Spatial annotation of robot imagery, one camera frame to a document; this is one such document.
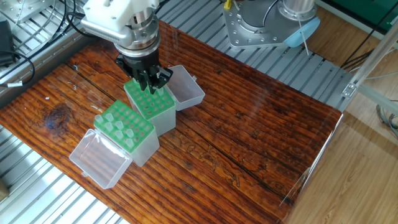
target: clear plastic lid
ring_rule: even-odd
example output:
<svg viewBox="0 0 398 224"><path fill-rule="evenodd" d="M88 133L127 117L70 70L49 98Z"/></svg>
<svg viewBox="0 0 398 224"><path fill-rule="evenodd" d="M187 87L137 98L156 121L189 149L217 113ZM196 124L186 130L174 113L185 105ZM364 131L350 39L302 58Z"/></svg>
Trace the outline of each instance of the clear plastic lid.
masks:
<svg viewBox="0 0 398 224"><path fill-rule="evenodd" d="M98 130L89 129L69 159L103 189L114 187L132 162L129 154Z"/></svg>
<svg viewBox="0 0 398 224"><path fill-rule="evenodd" d="M191 77L182 65L169 68L173 76L166 84L165 89L175 102L177 111L198 105L205 97L205 92Z"/></svg>

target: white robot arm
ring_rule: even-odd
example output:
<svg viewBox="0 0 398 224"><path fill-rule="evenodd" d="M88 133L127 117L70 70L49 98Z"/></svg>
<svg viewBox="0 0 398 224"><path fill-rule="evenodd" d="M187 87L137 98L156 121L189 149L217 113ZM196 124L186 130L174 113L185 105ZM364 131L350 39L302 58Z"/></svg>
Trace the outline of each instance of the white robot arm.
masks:
<svg viewBox="0 0 398 224"><path fill-rule="evenodd" d="M114 43L121 53L117 65L153 94L171 78L159 62L159 0L89 0L81 20L88 33Z"/></svg>

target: aluminum grating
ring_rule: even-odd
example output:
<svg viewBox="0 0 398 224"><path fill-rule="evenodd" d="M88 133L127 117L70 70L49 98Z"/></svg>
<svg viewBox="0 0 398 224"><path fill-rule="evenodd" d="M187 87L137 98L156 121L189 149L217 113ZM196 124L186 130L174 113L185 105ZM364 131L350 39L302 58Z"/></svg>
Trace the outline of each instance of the aluminum grating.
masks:
<svg viewBox="0 0 398 224"><path fill-rule="evenodd" d="M1 223L127 223L0 126Z"/></svg>
<svg viewBox="0 0 398 224"><path fill-rule="evenodd" d="M235 50L230 47L219 0L171 0L158 13L163 21L292 88L343 111L348 100L340 93L352 75L305 49L271 47ZM56 17L35 37L49 9L20 24L15 45L30 54L52 36ZM0 126L0 179L10 196L0 202L2 223L127 223L51 163Z"/></svg>
<svg viewBox="0 0 398 224"><path fill-rule="evenodd" d="M171 0L158 13L164 22L268 74L292 88L344 111L349 100L340 96L352 74L302 47L232 49L217 0Z"/></svg>

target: metal frame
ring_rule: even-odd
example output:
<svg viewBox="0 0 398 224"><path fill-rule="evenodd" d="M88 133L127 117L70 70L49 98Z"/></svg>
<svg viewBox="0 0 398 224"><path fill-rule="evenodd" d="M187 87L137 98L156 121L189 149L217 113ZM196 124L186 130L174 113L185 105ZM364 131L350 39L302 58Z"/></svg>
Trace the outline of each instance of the metal frame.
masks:
<svg viewBox="0 0 398 224"><path fill-rule="evenodd" d="M83 5L83 1L76 0L76 11L81 11ZM68 10L72 11L73 1L67 0L67 6ZM56 0L55 7L46 8L28 21L15 25L9 20L11 27L15 26L13 41L16 52L22 53L27 57L35 55L31 61L35 65L36 74L35 78L29 84L22 87L0 88L0 108L6 106L14 98L92 41L80 36L73 29L70 29L67 33L61 31L55 34L62 20L63 10L63 3L60 0ZM67 25L67 22L65 22L61 26L61 30L64 30ZM55 39L58 36L60 38L50 47L41 50L50 39ZM24 59L22 58L8 67L0 67L0 83L12 83L28 79L31 75L31 68L28 63L21 64L23 61Z"/></svg>
<svg viewBox="0 0 398 224"><path fill-rule="evenodd" d="M363 63L361 68L347 84L343 90L341 96L345 98L352 98L357 90L364 96L367 96L370 100L381 105L383 108L389 110L394 114L398 114L398 105L388 100L381 94L377 93L370 87L363 84L366 77L373 71L378 65L381 59L387 54L387 52L394 46L398 41L398 22L395 23L390 30L385 34L380 44L372 51L369 58Z"/></svg>

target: glossy wooden tabletop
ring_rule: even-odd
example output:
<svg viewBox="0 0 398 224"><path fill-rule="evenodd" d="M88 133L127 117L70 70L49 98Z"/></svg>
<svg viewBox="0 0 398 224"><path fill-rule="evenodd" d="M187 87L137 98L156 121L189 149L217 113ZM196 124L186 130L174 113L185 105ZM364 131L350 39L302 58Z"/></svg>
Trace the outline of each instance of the glossy wooden tabletop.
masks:
<svg viewBox="0 0 398 224"><path fill-rule="evenodd" d="M278 223L341 113L160 23L160 62L206 93L177 113L144 167L101 189L69 160L94 116L128 105L109 42L88 46L0 113L0 123L131 223Z"/></svg>

